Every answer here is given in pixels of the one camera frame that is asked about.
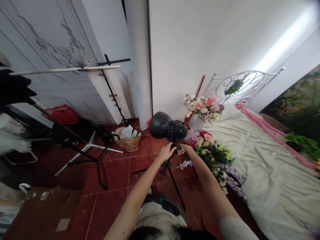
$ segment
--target studio light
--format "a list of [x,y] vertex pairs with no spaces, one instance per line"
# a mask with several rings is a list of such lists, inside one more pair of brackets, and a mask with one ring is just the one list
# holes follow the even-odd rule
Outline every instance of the studio light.
[[173,121],[168,114],[157,112],[151,119],[150,132],[154,138],[166,138],[169,142],[177,143],[187,136],[188,129],[182,122]]

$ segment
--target red bag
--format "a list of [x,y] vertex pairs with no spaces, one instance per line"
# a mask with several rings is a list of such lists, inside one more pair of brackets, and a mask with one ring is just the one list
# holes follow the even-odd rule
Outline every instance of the red bag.
[[[46,109],[46,112],[48,112],[54,118],[58,119],[60,122],[64,124],[75,124],[79,122],[79,117],[77,113],[68,105],[62,105],[60,107]],[[52,121],[47,115],[42,114],[42,116]]]

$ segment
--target red stick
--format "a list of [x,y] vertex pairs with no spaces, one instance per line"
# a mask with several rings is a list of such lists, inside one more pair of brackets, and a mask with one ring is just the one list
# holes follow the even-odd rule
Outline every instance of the red stick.
[[200,92],[200,89],[201,89],[201,86],[202,86],[202,83],[203,83],[203,80],[204,80],[205,76],[206,76],[206,75],[203,75],[203,76],[202,76],[201,83],[200,83],[200,87],[199,87],[199,89],[198,89],[198,92],[197,92],[196,97],[198,97],[198,94],[199,94],[199,92]]

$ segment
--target black hair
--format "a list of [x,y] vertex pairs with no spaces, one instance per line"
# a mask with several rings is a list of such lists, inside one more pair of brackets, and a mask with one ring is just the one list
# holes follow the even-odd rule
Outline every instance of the black hair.
[[[173,226],[173,232],[177,240],[217,240],[205,228],[204,230],[192,230],[191,228],[182,226]],[[162,232],[155,227],[139,227],[133,231],[129,240],[152,240],[157,239],[162,235]]]

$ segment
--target hand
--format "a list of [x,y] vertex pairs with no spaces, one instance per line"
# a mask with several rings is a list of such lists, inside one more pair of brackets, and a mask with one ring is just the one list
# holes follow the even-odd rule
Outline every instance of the hand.
[[181,150],[179,150],[179,148],[178,148],[178,155],[184,154],[187,151],[188,146],[189,145],[187,145],[187,144],[180,144]]
[[170,150],[170,147],[172,145],[172,142],[171,143],[168,143],[165,147],[163,147],[160,151],[160,154],[159,156],[157,157],[157,159],[163,163],[164,161],[166,161],[169,157],[172,156],[174,150],[176,150],[177,148],[174,147]]

